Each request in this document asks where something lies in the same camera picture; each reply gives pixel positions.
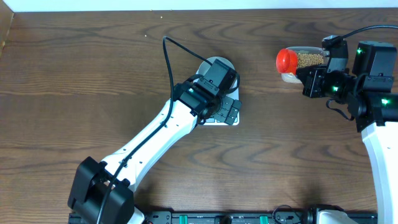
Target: black cable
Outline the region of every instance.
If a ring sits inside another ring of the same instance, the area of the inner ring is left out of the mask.
[[[333,110],[333,111],[336,111],[337,113],[339,113],[340,115],[342,115],[346,120],[348,120],[348,121],[353,121],[354,119],[355,119],[355,117],[353,116],[353,115],[351,115],[351,117],[350,118],[348,118],[348,116],[346,115],[346,114],[344,114],[344,112],[342,112],[340,109],[337,109],[337,108],[330,108],[330,103],[331,102],[333,102],[333,101],[335,101],[336,103],[338,103],[338,104],[340,104],[340,105],[344,105],[345,103],[343,103],[343,102],[341,102],[341,101],[338,101],[338,100],[335,100],[335,99],[329,99],[327,102],[326,102],[326,107],[328,108],[328,109],[331,109],[331,110]]]
[[[188,82],[193,82],[194,80],[196,80],[196,79],[198,79],[198,78],[202,78],[202,77],[204,77],[204,76],[203,76],[203,75],[200,75],[200,74],[195,74],[195,75],[192,75],[191,77],[187,78],[186,81],[188,81]]]
[[[290,208],[294,213],[295,213],[295,215],[297,216],[297,218],[300,220],[299,222],[297,222],[297,223],[293,223],[293,224],[299,224],[299,223],[301,223],[301,215],[298,215],[297,214],[297,212],[290,206],[290,205],[279,205],[277,208],[275,208],[275,210],[272,212],[272,218],[274,219],[274,221],[276,222],[276,224],[281,224],[281,222],[280,221],[278,221],[278,220],[276,220],[276,218],[275,218],[275,212],[276,211],[278,211],[281,207],[288,207],[288,208]]]
[[[166,38],[166,40],[170,41],[171,43],[173,43],[173,44],[179,46],[180,48],[184,49],[186,52],[192,54],[193,56],[195,56],[195,57],[197,57],[197,58],[199,58],[199,59],[202,59],[204,62],[208,63],[209,65],[212,65],[212,63],[209,62],[209,60],[207,60],[207,59],[205,59],[204,57],[202,57],[202,56],[196,54],[195,52],[192,52],[190,49],[188,49],[188,48],[182,46],[181,44],[177,43],[176,41],[174,41],[174,40],[171,39],[170,37],[164,36],[163,39],[165,39],[165,38]]]
[[[185,51],[187,51],[188,53],[192,54],[193,56],[202,59],[203,61],[209,63],[210,65],[212,65],[211,62],[209,62],[207,59],[197,55],[196,53],[192,52],[191,50],[187,49],[186,47],[182,46],[181,44],[177,43],[176,41],[174,41],[173,39],[164,36],[163,37],[163,53],[164,53],[164,57],[166,60],[166,65],[167,65],[167,70],[169,71],[169,78],[170,78],[170,107],[169,107],[169,112],[167,113],[166,118],[161,122],[161,124],[159,125],[159,127],[157,127],[152,133],[150,133],[142,142],[140,142],[120,163],[118,169],[116,170],[116,172],[114,173],[112,179],[109,181],[109,185],[108,188],[106,189],[106,192],[104,194],[104,198],[102,200],[101,203],[101,207],[99,208],[99,213],[98,213],[98,217],[97,217],[97,224],[101,224],[101,219],[102,219],[102,215],[104,213],[104,207],[106,204],[106,201],[108,200],[108,197],[112,191],[112,186],[114,185],[116,179],[118,178],[118,175],[120,173],[120,171],[122,170],[122,168],[127,164],[127,162],[129,161],[129,159],[132,157],[132,155],[134,153],[136,153],[138,151],[138,149],[140,149],[148,140],[151,139],[152,136],[154,136],[160,129],[162,129],[167,121],[169,120],[169,118],[172,115],[172,111],[173,111],[173,99],[174,99],[174,82],[173,82],[173,73],[172,73],[172,69],[170,66],[170,61],[169,61],[169,56],[167,54],[167,49],[166,49],[166,40],[170,41],[171,43],[179,46],[180,48],[184,49]]]
[[[354,84],[354,89],[353,89],[353,95],[356,96],[358,94],[357,88],[359,85],[359,82],[361,81],[362,77],[365,77],[367,75],[367,73],[362,73],[360,75],[358,75],[358,77],[355,80],[355,84]]]
[[[360,32],[366,31],[366,30],[378,29],[378,28],[398,29],[398,26],[395,26],[395,25],[374,25],[374,26],[363,27],[363,28],[354,30],[354,31],[352,31],[352,32],[350,32],[350,33],[348,33],[346,35],[342,35],[340,37],[335,38],[334,40],[332,40],[330,42],[330,44],[328,44],[328,46],[331,47],[331,46],[335,45],[336,43],[342,41],[344,38],[351,37],[354,34],[357,34],[357,33],[360,33]]]

